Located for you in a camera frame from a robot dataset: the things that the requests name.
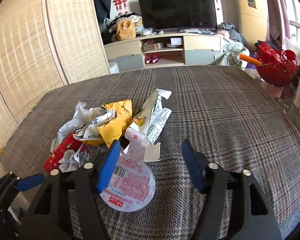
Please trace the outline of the red cylindrical snack can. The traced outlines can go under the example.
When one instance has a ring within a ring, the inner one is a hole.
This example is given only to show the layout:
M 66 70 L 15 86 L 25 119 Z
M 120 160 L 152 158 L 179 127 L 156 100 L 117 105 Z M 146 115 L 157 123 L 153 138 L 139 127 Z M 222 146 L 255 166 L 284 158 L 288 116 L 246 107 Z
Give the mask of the red cylindrical snack can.
M 76 140 L 71 133 L 68 135 L 50 154 L 48 159 L 45 161 L 43 168 L 47 173 L 50 173 L 54 169 L 59 168 L 59 161 L 64 157 L 64 154 L 67 150 L 77 151 L 82 145 L 82 142 Z

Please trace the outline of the yellow snack wrapper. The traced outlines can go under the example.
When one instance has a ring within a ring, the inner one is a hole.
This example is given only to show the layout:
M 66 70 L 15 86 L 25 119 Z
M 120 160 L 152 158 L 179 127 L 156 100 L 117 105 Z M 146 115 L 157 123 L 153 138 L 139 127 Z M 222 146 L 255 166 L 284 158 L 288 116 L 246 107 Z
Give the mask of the yellow snack wrapper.
M 132 120 L 132 101 L 112 102 L 101 108 L 83 134 L 83 140 L 91 145 L 105 143 L 108 148 L 125 133 Z

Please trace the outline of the white green long wrapper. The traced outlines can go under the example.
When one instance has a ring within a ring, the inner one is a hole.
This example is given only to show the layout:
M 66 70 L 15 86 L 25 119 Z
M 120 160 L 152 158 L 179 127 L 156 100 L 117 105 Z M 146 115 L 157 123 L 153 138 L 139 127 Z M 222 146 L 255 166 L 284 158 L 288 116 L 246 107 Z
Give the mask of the white green long wrapper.
M 158 139 L 172 111 L 162 106 L 162 99 L 168 100 L 170 90 L 156 89 L 144 102 L 133 118 L 130 128 L 143 134 L 151 143 Z

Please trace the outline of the crumpled white plastic wrapper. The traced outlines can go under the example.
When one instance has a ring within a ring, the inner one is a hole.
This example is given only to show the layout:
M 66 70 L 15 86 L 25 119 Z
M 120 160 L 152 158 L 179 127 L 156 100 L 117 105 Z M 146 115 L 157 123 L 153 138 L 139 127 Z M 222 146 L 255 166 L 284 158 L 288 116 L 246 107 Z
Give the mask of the crumpled white plastic wrapper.
M 86 102 L 79 101 L 77 103 L 72 119 L 66 122 L 58 130 L 56 137 L 52 140 L 50 148 L 51 153 L 71 132 L 81 129 L 84 125 L 91 124 L 98 114 L 104 113 L 104 108 L 102 107 L 91 107 L 86 109 L 86 106 Z

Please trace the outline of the brown plaid table cloth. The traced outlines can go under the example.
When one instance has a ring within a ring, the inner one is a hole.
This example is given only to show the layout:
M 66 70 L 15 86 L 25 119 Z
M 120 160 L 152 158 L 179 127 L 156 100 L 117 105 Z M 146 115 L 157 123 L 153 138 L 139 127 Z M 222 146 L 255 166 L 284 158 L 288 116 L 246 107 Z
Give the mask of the brown plaid table cloth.
M 172 113 L 158 141 L 160 160 L 150 163 L 152 201 L 124 213 L 102 206 L 112 239 L 189 239 L 204 197 L 193 187 L 181 143 L 228 171 L 255 175 L 270 201 L 281 236 L 300 221 L 300 134 L 280 105 L 236 67 L 183 66 L 135 70 L 74 83 L 47 93 L 23 120 L 0 155 L 7 171 L 43 172 L 57 130 L 83 101 L 88 107 L 129 99 L 138 111 L 157 89 L 171 91 Z

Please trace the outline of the bamboo folding screen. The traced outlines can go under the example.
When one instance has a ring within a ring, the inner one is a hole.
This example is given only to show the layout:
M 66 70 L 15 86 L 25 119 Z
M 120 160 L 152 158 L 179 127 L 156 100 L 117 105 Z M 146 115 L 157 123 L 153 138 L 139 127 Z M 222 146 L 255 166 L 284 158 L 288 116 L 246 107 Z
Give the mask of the bamboo folding screen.
M 47 92 L 109 73 L 93 0 L 0 0 L 0 154 Z

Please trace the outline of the red plastic toy basket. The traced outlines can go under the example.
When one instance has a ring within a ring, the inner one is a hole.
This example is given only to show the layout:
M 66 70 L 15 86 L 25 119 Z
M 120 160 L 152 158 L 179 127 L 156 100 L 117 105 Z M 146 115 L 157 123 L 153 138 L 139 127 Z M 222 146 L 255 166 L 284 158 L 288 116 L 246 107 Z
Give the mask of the red plastic toy basket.
M 254 65 L 259 76 L 275 87 L 290 85 L 298 72 L 296 54 L 293 51 L 274 49 L 267 42 L 261 42 L 257 46 L 255 57 L 240 53 L 237 58 Z

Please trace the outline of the beige grey TV cabinet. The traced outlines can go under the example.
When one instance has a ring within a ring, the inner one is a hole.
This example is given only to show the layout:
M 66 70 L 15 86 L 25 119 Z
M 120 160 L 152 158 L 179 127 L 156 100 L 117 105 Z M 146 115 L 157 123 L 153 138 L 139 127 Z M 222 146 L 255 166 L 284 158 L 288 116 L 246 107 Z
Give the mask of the beige grey TV cabinet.
M 151 67 L 215 65 L 215 56 L 223 51 L 222 35 L 174 33 L 148 35 L 104 46 L 108 62 L 119 71 Z M 158 55 L 155 64 L 145 64 L 147 55 Z

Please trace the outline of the yellow plush backpack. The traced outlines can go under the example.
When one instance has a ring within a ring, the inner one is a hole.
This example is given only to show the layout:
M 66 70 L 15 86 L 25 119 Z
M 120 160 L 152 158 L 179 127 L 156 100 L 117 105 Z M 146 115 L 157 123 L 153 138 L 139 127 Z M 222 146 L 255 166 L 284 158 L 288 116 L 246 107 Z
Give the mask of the yellow plush backpack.
M 136 29 L 134 23 L 129 19 L 121 20 L 117 24 L 116 37 L 119 41 L 136 38 Z

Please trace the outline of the pink window curtain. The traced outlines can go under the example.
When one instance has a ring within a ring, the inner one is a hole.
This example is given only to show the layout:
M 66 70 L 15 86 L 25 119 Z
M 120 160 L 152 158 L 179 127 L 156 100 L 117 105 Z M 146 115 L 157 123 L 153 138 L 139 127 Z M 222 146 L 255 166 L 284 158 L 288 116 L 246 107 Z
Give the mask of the pink window curtain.
M 274 40 L 291 38 L 285 0 L 267 0 L 270 35 Z

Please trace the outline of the cream standing air conditioner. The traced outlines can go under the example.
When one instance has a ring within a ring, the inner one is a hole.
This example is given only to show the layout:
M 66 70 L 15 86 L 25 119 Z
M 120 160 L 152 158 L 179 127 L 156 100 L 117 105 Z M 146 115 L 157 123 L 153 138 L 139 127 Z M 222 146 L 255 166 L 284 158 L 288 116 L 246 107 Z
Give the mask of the cream standing air conditioner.
M 269 16 L 267 0 L 236 0 L 239 32 L 252 52 L 255 43 L 269 39 Z

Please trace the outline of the black flat screen television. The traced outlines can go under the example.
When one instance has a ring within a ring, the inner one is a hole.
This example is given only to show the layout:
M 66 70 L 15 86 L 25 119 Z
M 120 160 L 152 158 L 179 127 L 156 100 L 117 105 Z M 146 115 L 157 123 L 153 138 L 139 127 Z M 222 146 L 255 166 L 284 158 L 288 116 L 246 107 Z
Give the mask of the black flat screen television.
M 138 0 L 145 28 L 217 27 L 214 0 Z

